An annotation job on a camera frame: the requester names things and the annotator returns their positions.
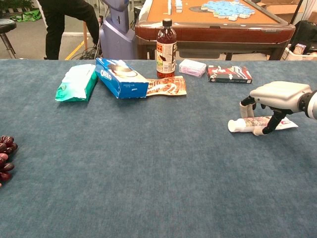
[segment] grapes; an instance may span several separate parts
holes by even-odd
[[[0,169],[0,172],[8,172],[14,169],[14,164],[13,163],[6,163],[5,166]]]
[[[14,169],[13,163],[7,163],[8,155],[18,148],[12,136],[3,135],[0,137],[0,181],[8,181],[11,174],[8,171]]]
[[[11,174],[9,174],[8,172],[1,172],[0,173],[0,179],[2,181],[8,181],[11,178]]]
[[[13,152],[11,147],[8,147],[5,151],[4,151],[7,155],[11,154]]]
[[[0,143],[0,152],[5,151],[5,149],[6,149],[6,144]]]
[[[7,147],[11,147],[13,143],[13,139],[10,137],[7,137],[6,140],[4,140],[4,144],[6,144]]]
[[[6,162],[6,159],[0,158],[0,169],[2,169],[5,166],[5,162]]]
[[[11,148],[12,150],[16,150],[18,148],[18,145],[15,143],[12,143]]]
[[[8,160],[8,155],[5,153],[0,153],[0,158],[4,158],[5,160]]]
[[[7,135],[3,135],[3,136],[1,136],[1,138],[0,138],[0,142],[1,143],[3,143],[4,142],[4,140],[7,138]]]

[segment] bottle label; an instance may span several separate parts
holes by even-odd
[[[162,44],[157,42],[157,71],[160,73],[173,73],[175,71],[176,42]]]

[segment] blue oreo box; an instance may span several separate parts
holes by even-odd
[[[122,60],[96,59],[96,75],[116,98],[145,98],[149,82]]]

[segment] chair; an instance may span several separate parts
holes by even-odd
[[[16,28],[15,21],[9,20],[9,19],[0,19],[0,37],[6,47],[6,50],[8,51],[10,57],[13,59],[16,59],[15,57],[15,51],[6,36],[6,33]]]

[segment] black pants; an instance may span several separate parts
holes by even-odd
[[[57,60],[61,37],[65,29],[65,15],[87,23],[95,44],[99,38],[99,24],[94,8],[84,0],[39,0],[47,24],[46,56]]]

